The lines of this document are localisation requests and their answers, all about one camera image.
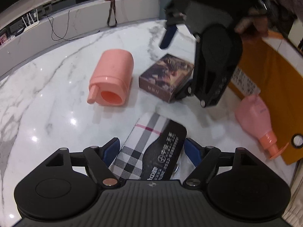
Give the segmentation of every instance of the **pink plastic bottle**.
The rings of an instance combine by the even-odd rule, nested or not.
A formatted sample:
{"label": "pink plastic bottle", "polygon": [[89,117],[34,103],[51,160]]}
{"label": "pink plastic bottle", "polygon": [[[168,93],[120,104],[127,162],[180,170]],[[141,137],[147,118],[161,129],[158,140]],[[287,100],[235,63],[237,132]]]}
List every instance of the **pink plastic bottle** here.
{"label": "pink plastic bottle", "polygon": [[277,137],[272,131],[269,110],[260,96],[245,97],[235,111],[235,117],[242,129],[256,137],[264,150],[268,151],[269,159],[277,158],[286,149],[288,144],[280,150],[276,145]]}
{"label": "pink plastic bottle", "polygon": [[121,106],[128,96],[134,59],[130,52],[120,49],[105,51],[90,79],[87,103]]}

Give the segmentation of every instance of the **pink object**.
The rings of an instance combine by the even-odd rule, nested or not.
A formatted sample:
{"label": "pink object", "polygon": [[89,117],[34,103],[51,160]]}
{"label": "pink object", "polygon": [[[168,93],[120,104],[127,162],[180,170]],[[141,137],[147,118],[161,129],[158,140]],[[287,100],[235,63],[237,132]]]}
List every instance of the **pink object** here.
{"label": "pink object", "polygon": [[126,50],[105,51],[90,79],[87,103],[121,106],[128,96],[134,59]]}
{"label": "pink object", "polygon": [[277,137],[272,131],[270,114],[267,106],[257,94],[245,97],[237,110],[235,117],[242,129],[256,137],[265,151],[269,153],[269,159],[275,159],[286,149],[287,145],[278,149]]}

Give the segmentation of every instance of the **peach-colored cup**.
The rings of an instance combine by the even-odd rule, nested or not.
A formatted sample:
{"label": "peach-colored cup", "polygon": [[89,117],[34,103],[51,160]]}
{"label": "peach-colored cup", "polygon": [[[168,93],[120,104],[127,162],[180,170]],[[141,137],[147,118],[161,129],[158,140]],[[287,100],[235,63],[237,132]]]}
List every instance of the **peach-colored cup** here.
{"label": "peach-colored cup", "polygon": [[128,96],[134,59],[130,52],[120,49],[105,51],[90,79],[87,103],[121,106]]}

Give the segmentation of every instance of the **brown box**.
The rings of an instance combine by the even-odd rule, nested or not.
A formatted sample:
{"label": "brown box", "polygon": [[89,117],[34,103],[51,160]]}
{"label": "brown box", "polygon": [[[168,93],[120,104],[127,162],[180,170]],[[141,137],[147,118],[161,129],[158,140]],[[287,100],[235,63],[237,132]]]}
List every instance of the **brown box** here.
{"label": "brown box", "polygon": [[166,54],[139,77],[139,87],[170,103],[193,69],[192,63]]}

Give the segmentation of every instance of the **plaid pattern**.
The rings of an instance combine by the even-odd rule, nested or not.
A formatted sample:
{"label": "plaid pattern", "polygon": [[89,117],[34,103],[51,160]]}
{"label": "plaid pattern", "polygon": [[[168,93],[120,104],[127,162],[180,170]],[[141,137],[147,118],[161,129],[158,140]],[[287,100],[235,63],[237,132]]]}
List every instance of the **plaid pattern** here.
{"label": "plaid pattern", "polygon": [[146,113],[137,121],[140,126],[133,128],[114,163],[110,166],[110,170],[118,179],[139,180],[141,178],[144,152],[159,137],[159,132],[153,132],[153,130],[162,131],[168,121],[167,118],[156,113]]}

